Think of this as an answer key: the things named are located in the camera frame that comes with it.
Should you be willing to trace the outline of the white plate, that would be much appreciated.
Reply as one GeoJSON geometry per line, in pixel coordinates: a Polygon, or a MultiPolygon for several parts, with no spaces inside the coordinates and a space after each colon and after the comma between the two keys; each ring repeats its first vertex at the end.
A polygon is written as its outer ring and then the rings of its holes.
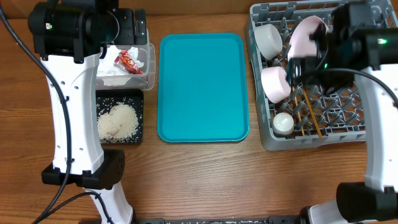
{"type": "Polygon", "coordinates": [[[293,31],[290,38],[290,49],[287,59],[308,57],[317,55],[317,47],[314,40],[310,40],[310,34],[314,33],[319,25],[324,25],[326,31],[329,30],[325,22],[317,17],[310,16],[301,21],[293,31]]]}

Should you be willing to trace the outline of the pinkish small bowl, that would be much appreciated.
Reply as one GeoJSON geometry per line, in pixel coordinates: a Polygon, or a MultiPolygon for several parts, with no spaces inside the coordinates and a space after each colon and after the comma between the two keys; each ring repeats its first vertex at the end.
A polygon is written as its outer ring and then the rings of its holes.
{"type": "Polygon", "coordinates": [[[278,103],[290,95],[291,87],[286,77],[287,74],[282,67],[262,69],[261,84],[265,95],[271,103],[278,103]]]}

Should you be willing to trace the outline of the red foil wrapper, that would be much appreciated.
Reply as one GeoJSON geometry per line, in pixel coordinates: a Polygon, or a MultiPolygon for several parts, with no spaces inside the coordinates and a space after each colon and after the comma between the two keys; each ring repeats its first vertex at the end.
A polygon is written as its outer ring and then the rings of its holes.
{"type": "Polygon", "coordinates": [[[121,50],[118,53],[118,56],[114,60],[114,66],[129,74],[140,75],[144,73],[127,50],[121,50]]]}

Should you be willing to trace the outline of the grey-white bowl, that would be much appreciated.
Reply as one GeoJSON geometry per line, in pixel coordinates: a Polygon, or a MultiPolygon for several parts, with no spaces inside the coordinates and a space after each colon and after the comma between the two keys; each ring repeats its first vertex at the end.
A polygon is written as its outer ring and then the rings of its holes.
{"type": "Polygon", "coordinates": [[[272,24],[266,24],[254,29],[256,45],[262,56],[271,60],[282,51],[282,38],[272,24]]]}

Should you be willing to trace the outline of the white napkin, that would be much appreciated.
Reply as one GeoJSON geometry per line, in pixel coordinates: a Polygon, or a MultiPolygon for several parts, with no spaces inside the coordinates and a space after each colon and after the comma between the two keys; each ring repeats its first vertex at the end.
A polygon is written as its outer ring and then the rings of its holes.
{"type": "MultiPolygon", "coordinates": [[[[129,74],[114,66],[114,60],[121,50],[115,45],[109,45],[104,59],[99,60],[97,79],[102,80],[105,86],[122,86],[132,78],[134,74],[129,74]]],[[[139,50],[137,47],[130,47],[127,49],[133,60],[137,63],[138,67],[142,70],[145,65],[138,59],[139,50]]]]}

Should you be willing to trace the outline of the white paper cup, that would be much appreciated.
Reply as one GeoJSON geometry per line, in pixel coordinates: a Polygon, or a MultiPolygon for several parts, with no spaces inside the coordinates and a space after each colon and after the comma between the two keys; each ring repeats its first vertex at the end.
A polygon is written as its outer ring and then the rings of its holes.
{"type": "Polygon", "coordinates": [[[278,113],[271,122],[274,134],[288,136],[293,133],[294,119],[288,113],[278,113]]]}

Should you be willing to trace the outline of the wooden chopstick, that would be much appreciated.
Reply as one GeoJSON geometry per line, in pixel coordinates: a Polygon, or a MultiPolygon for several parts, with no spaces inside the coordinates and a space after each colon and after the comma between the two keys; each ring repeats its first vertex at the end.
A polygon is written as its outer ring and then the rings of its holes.
{"type": "MultiPolygon", "coordinates": [[[[298,103],[296,95],[294,96],[294,102],[295,102],[296,107],[298,107],[299,103],[298,103]]],[[[301,123],[302,120],[301,120],[300,109],[297,111],[297,117],[298,117],[299,123],[301,123]]],[[[304,131],[302,126],[300,127],[300,130],[301,130],[302,136],[304,136],[305,135],[305,131],[304,131]]]]}
{"type": "Polygon", "coordinates": [[[313,108],[312,108],[312,106],[311,106],[311,104],[310,104],[310,101],[309,101],[309,98],[308,98],[308,95],[307,95],[307,92],[306,92],[306,89],[305,89],[305,88],[303,88],[303,95],[304,95],[304,98],[305,98],[305,102],[306,102],[306,104],[307,104],[307,106],[308,106],[308,110],[309,110],[309,112],[310,112],[310,115],[311,115],[311,117],[312,117],[313,123],[314,123],[314,125],[315,125],[315,128],[316,128],[316,130],[317,130],[318,137],[319,137],[319,138],[322,138],[322,137],[323,137],[322,132],[321,132],[320,127],[319,127],[319,125],[318,125],[317,118],[316,118],[316,116],[315,116],[315,113],[313,112],[313,108]]]}

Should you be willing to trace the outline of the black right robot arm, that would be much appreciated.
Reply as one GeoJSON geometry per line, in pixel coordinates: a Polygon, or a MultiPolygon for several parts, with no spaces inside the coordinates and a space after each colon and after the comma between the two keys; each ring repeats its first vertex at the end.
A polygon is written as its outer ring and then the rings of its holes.
{"type": "Polygon", "coordinates": [[[379,28],[367,1],[331,13],[333,29],[309,34],[312,56],[293,56],[290,85],[320,85],[324,95],[356,86],[363,107],[367,166],[363,182],[338,185],[333,200],[304,208],[298,223],[366,223],[397,218],[397,29],[379,28]]]}

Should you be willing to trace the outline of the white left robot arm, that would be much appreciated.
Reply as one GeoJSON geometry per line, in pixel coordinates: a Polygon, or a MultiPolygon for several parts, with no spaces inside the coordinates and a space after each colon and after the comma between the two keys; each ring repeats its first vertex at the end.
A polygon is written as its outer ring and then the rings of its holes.
{"type": "Polygon", "coordinates": [[[42,182],[82,187],[103,223],[133,223],[121,185],[124,151],[101,147],[96,121],[98,65],[108,44],[133,43],[131,10],[117,1],[44,1],[29,14],[28,26],[47,76],[55,131],[42,182]]]}

